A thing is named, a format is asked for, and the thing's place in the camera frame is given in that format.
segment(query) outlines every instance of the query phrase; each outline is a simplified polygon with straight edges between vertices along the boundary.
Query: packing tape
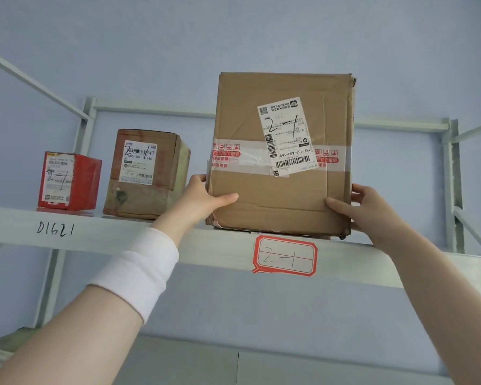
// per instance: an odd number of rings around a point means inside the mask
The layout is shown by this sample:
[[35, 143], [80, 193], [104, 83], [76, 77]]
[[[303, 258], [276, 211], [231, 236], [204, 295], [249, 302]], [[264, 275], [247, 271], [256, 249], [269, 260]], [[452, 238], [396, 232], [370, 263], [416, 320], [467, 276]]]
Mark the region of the packing tape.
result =
[[[351, 171], [350, 146], [314, 145], [322, 171]], [[266, 142], [214, 139], [210, 170], [273, 175]]]

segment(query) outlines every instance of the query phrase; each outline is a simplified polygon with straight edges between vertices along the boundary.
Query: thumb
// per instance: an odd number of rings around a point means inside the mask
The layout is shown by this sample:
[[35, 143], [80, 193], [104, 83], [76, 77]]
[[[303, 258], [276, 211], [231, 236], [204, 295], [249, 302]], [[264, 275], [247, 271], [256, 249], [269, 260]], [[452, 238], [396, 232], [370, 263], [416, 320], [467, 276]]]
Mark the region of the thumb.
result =
[[223, 194], [215, 197], [215, 209], [231, 204], [239, 198], [237, 193]]
[[344, 214], [352, 218], [353, 207], [352, 205], [346, 204], [343, 201], [333, 199], [331, 197], [326, 198], [326, 205], [333, 209], [335, 212]]

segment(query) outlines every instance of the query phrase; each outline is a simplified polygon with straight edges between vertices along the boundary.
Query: white wristband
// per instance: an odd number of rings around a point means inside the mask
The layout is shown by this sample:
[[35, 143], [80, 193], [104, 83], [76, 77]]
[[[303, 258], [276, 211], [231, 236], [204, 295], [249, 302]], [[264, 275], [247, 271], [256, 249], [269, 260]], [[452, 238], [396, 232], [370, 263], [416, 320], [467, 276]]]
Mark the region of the white wristband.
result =
[[130, 250], [111, 259], [89, 284], [121, 297], [146, 324], [178, 259], [173, 240], [158, 229], [146, 228]]

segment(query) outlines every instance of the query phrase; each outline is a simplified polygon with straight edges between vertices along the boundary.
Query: red bordered label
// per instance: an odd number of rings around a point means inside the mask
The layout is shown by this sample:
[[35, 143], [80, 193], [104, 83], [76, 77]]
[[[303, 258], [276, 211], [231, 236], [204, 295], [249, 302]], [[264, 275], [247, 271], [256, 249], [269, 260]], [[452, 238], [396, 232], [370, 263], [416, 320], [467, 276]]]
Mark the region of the red bordered label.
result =
[[254, 273], [290, 273], [313, 276], [317, 267], [317, 247], [312, 242], [259, 235], [255, 242]]

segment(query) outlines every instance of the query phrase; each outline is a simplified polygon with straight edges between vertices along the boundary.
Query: hand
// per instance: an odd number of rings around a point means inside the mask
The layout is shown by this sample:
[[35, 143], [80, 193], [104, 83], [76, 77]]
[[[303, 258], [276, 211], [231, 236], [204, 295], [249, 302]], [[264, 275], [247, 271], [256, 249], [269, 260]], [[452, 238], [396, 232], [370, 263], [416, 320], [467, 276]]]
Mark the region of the hand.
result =
[[175, 204], [151, 225], [169, 236], [177, 246], [188, 229], [239, 197], [237, 193], [211, 196], [203, 182], [205, 174], [193, 175]]
[[353, 184], [352, 191], [351, 200], [360, 206], [330, 197], [326, 199], [326, 204], [335, 212], [350, 217], [352, 228], [365, 233], [380, 250], [385, 251], [386, 242], [396, 239], [404, 229], [411, 229], [372, 187]]

